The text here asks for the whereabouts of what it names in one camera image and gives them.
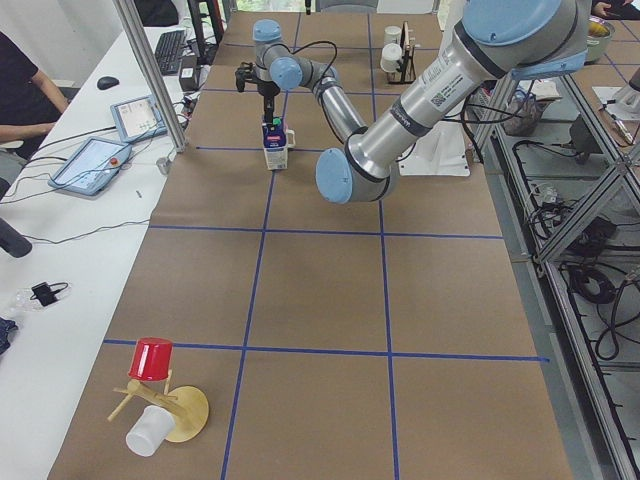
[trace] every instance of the blue electronic device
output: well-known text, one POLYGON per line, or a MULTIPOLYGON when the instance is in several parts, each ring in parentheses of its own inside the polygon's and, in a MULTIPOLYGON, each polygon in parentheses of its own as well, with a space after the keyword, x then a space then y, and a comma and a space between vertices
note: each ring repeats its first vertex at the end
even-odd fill
POLYGON ((103 190, 131 155, 131 145, 90 137, 52 175, 49 186, 92 197, 103 190))
POLYGON ((167 131, 153 95, 111 105, 111 113, 120 140, 125 143, 135 143, 167 131))

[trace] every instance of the black mouse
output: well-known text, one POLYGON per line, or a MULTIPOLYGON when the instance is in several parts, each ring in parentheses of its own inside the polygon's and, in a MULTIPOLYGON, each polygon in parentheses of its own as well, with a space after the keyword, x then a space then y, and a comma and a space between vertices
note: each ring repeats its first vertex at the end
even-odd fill
POLYGON ((107 88, 115 87, 120 83, 116 77, 101 77, 98 79, 98 90, 106 90, 107 88))

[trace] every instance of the keyboard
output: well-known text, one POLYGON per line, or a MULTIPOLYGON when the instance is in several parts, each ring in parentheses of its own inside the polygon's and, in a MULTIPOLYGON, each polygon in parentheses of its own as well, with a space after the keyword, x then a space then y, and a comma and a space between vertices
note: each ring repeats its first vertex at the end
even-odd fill
POLYGON ((154 55, 162 75, 174 75, 180 70, 185 38, 184 30, 173 30, 160 35, 154 55))

